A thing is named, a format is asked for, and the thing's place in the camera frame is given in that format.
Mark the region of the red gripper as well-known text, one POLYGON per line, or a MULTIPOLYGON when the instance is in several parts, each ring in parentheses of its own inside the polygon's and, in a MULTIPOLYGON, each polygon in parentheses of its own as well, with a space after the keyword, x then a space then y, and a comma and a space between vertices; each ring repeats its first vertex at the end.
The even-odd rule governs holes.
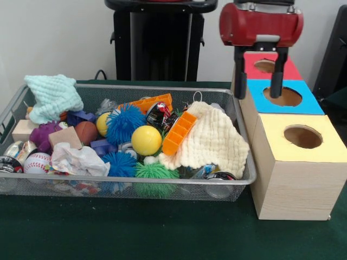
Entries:
POLYGON ((234 49, 234 96, 246 96, 245 47, 256 43, 274 43, 278 57, 271 78, 270 97, 277 99, 282 93, 284 67, 288 47, 299 39, 304 26, 303 13, 292 5, 264 3, 228 3, 220 14, 219 30, 222 42, 234 49))

